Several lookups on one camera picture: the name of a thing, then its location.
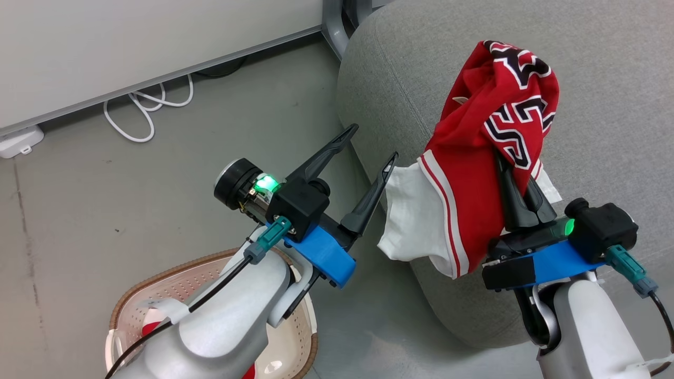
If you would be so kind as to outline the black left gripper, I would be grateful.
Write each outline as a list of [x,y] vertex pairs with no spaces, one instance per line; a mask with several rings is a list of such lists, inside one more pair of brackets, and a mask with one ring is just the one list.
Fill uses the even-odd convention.
[[[330,140],[287,176],[287,185],[300,182],[317,183],[319,191],[330,191],[329,185],[320,179],[319,175],[332,158],[346,148],[358,129],[357,124],[352,124]],[[361,197],[354,209],[342,218],[340,225],[344,230],[356,237],[363,235],[397,160],[398,153],[392,153],[375,175],[366,194]],[[227,208],[245,214],[256,223],[265,223],[267,208],[279,187],[280,183],[272,175],[263,172],[246,158],[239,158],[229,163],[217,176],[214,197]]]

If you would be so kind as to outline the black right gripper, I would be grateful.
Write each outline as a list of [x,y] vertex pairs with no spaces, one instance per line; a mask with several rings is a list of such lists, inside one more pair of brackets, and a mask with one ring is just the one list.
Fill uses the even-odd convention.
[[485,287],[514,290],[573,276],[571,249],[566,243],[573,221],[557,219],[556,211],[532,177],[523,198],[512,165],[498,152],[496,167],[504,228],[513,232],[489,242],[487,260],[482,264]]

